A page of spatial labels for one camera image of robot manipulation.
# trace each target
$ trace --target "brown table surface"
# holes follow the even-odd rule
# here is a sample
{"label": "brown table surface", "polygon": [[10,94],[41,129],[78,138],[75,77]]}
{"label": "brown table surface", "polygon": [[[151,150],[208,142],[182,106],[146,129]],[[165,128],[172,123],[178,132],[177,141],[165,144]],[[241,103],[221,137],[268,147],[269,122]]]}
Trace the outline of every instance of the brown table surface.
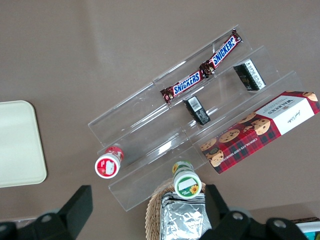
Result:
{"label": "brown table surface", "polygon": [[[1,188],[0,219],[60,208],[92,185],[78,239],[144,239],[148,202],[122,209],[94,172],[101,146],[87,124],[236,24],[282,76],[296,71],[320,96],[319,23],[317,0],[1,1],[0,102],[33,104],[48,176]],[[319,125],[316,115],[221,175],[198,173],[258,220],[319,214]]]}

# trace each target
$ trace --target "small jar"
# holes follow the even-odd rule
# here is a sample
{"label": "small jar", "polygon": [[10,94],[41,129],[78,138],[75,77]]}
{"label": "small jar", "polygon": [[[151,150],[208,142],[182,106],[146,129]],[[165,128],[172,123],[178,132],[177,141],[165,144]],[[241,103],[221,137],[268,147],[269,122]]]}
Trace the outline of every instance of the small jar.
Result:
{"label": "small jar", "polygon": [[95,172],[103,179],[111,179],[119,172],[124,152],[117,146],[111,146],[105,150],[95,162]]}
{"label": "small jar", "polygon": [[200,193],[202,183],[190,162],[178,161],[172,167],[172,174],[174,190],[181,198],[192,199]]}

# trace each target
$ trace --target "red tartan pattern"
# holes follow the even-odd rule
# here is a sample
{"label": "red tartan pattern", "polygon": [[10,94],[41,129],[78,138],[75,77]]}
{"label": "red tartan pattern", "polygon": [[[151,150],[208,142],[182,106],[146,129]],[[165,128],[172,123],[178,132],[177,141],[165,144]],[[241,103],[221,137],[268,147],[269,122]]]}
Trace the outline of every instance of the red tartan pattern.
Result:
{"label": "red tartan pattern", "polygon": [[[314,97],[311,97],[312,100],[310,100],[308,97],[303,96],[303,94],[304,92],[295,91],[284,92],[281,95],[307,98],[314,114],[320,112],[319,102],[314,101]],[[268,143],[281,136],[276,124],[272,119],[258,114],[256,114],[254,117],[248,118],[251,119],[245,122],[240,121],[242,123],[236,123],[226,131],[216,136],[216,143],[209,149],[202,151],[207,159],[213,162],[211,165],[219,174],[223,173],[244,158],[255,153]],[[257,120],[260,120],[260,123],[263,123],[259,128],[260,130],[263,129],[262,131],[255,130],[255,126],[258,128]]]}

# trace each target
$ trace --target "walkers cookie box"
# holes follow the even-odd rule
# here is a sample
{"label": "walkers cookie box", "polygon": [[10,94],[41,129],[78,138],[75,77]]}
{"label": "walkers cookie box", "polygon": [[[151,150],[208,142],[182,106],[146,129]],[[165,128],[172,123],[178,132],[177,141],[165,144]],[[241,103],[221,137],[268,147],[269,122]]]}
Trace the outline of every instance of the walkers cookie box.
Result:
{"label": "walkers cookie box", "polygon": [[220,174],[319,111],[313,92],[285,91],[200,148]]}

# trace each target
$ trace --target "small black package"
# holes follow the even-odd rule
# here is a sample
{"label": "small black package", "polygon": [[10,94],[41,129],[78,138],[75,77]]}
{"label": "small black package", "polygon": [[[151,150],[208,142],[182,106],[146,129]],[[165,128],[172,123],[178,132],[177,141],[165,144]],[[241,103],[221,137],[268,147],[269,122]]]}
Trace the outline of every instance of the small black package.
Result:
{"label": "small black package", "polygon": [[266,86],[265,81],[251,59],[240,62],[233,69],[248,91],[259,91]]}
{"label": "small black package", "polygon": [[189,113],[192,115],[193,119],[200,125],[205,125],[210,122],[210,117],[206,113],[206,110],[199,102],[196,96],[192,96],[186,100],[183,100]]}

